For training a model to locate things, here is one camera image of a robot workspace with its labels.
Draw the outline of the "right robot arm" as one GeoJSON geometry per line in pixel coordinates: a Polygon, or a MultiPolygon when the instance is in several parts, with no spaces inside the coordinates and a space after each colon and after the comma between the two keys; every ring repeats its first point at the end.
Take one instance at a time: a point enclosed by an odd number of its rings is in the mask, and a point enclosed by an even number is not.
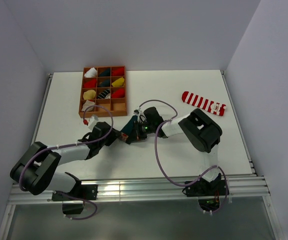
{"type": "Polygon", "coordinates": [[[170,183],[179,187],[189,187],[200,182],[200,189],[206,195],[211,195],[217,190],[217,182],[224,176],[218,166],[218,146],[223,131],[208,115],[197,108],[185,116],[164,120],[154,106],[144,111],[135,110],[121,131],[121,139],[129,145],[146,140],[150,134],[155,134],[154,153],[157,165],[170,183]],[[158,156],[158,138],[167,139],[181,134],[184,134],[192,146],[201,153],[198,177],[188,183],[173,181],[164,171],[158,156]]]}

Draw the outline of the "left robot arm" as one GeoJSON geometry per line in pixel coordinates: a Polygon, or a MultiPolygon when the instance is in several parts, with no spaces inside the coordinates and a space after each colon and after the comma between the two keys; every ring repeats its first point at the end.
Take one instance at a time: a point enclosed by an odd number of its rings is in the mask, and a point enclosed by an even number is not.
{"type": "Polygon", "coordinates": [[[103,146],[110,146],[121,135],[107,122],[97,122],[91,132],[76,143],[47,146],[34,142],[10,171],[22,191],[39,195],[45,190],[62,191],[70,200],[80,197],[80,181],[70,173],[56,173],[58,166],[95,157],[103,146]]]}

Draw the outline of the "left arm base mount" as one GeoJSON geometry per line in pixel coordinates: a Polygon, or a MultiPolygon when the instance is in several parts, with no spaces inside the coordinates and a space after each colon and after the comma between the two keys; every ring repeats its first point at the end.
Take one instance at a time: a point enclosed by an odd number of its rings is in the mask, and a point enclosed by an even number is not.
{"type": "Polygon", "coordinates": [[[97,199],[97,184],[82,184],[74,187],[70,192],[55,191],[52,193],[51,200],[53,202],[62,202],[62,213],[66,218],[72,220],[86,220],[93,217],[98,210],[93,200],[97,199]],[[93,206],[93,212],[84,217],[80,217],[86,205],[93,206]]]}

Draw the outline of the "beige red sock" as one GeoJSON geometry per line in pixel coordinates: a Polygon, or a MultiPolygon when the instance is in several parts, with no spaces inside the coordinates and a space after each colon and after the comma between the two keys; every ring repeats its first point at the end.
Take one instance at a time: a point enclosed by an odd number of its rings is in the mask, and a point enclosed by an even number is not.
{"type": "Polygon", "coordinates": [[[81,112],[91,112],[94,110],[95,102],[86,100],[86,102],[82,105],[81,112]]]}

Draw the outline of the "dark green reindeer sock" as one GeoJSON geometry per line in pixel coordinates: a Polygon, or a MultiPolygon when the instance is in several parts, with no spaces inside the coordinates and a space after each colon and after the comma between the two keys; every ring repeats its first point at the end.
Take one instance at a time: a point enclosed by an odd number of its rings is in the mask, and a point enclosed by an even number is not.
{"type": "Polygon", "coordinates": [[[127,124],[121,129],[121,140],[123,142],[126,142],[128,137],[131,135],[133,128],[134,128],[134,122],[138,120],[138,117],[136,115],[133,115],[130,120],[127,122],[127,124]]]}

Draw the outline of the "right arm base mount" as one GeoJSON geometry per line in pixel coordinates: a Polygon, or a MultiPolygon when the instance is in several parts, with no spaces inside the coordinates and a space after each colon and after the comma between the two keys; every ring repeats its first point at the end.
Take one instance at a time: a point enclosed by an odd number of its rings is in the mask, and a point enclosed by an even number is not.
{"type": "Polygon", "coordinates": [[[220,196],[229,193],[226,182],[219,176],[212,182],[201,178],[196,183],[183,188],[182,193],[189,198],[192,197],[210,197],[198,200],[198,204],[203,211],[210,212],[220,208],[220,196]]]}

